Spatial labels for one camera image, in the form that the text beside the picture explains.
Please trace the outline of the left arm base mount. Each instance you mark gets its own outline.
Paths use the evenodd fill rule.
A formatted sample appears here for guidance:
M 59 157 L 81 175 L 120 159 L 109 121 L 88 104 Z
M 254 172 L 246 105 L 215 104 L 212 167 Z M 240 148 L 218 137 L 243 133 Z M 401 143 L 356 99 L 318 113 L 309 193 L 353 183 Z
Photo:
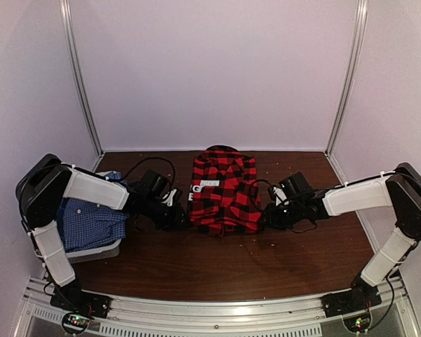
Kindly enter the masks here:
M 78 279 L 65 286 L 54 286 L 50 304 L 53 307 L 86 317 L 106 319 L 112 299 L 109 296 L 84 291 Z

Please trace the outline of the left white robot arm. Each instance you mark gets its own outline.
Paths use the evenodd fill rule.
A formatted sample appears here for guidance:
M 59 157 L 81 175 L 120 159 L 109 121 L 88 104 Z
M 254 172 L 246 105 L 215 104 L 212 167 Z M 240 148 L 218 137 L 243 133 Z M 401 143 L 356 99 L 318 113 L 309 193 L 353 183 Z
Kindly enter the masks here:
M 87 201 L 131 216 L 142 215 L 159 230 L 185 230 L 192 226 L 180 202 L 182 192 L 173 187 L 170 178 L 151 169 L 135 182 L 130 183 L 128 177 L 111 179 L 47 154 L 15 187 L 23 226 L 53 283 L 62 287 L 60 301 L 72 312 L 83 310 L 87 297 L 71 285 L 76 275 L 58 233 L 57 212 L 63 199 Z

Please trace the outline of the red black plaid shirt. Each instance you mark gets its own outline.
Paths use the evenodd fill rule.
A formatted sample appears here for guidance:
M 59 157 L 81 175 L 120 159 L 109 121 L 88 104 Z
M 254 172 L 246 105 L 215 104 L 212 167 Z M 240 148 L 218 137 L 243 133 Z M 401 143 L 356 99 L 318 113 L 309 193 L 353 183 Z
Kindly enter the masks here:
M 256 180 L 255 158 L 233 147 L 213 145 L 197 156 L 187 205 L 196 231 L 213 237 L 262 231 Z

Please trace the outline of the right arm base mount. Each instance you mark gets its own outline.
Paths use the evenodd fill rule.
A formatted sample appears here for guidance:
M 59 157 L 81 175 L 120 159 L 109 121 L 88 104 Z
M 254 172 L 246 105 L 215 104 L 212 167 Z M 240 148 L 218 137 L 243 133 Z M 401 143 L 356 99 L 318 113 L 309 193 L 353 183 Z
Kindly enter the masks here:
M 380 305 L 382 299 L 377 286 L 368 284 L 360 274 L 351 282 L 351 288 L 338 293 L 328 293 L 321 298 L 326 317 L 346 315 Z

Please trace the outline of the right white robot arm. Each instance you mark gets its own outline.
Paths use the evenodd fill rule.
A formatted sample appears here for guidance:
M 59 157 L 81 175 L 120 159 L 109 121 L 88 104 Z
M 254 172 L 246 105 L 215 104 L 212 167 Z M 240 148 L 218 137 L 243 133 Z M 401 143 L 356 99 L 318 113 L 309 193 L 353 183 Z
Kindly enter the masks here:
M 313 188 L 301 172 L 269 189 L 272 202 L 261 213 L 262 224 L 292 230 L 308 220 L 316 225 L 345 213 L 388 207 L 395 228 L 353 279 L 345 302 L 360 310 L 373 297 L 372 288 L 390 276 L 421 242 L 421 175 L 407 162 L 394 170 L 329 188 Z

